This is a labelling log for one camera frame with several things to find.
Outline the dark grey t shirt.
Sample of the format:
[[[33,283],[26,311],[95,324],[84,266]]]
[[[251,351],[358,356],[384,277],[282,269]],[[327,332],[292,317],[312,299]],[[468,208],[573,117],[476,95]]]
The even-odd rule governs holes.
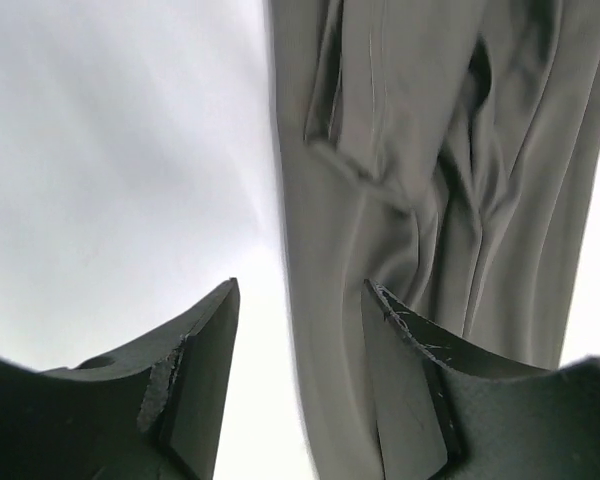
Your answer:
[[[383,477],[365,280],[553,369],[600,150],[600,1],[274,1],[297,378],[322,479]]]

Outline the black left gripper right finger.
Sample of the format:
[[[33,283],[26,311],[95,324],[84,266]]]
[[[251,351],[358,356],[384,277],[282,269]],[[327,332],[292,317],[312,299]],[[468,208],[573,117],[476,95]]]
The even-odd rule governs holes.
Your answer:
[[[367,282],[388,479],[600,479],[600,357],[545,370],[486,351]]]

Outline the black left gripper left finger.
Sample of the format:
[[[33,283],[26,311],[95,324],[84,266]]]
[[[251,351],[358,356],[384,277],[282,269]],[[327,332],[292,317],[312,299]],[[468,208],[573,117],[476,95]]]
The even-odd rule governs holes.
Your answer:
[[[0,359],[0,479],[210,479],[238,326],[235,279],[73,369]]]

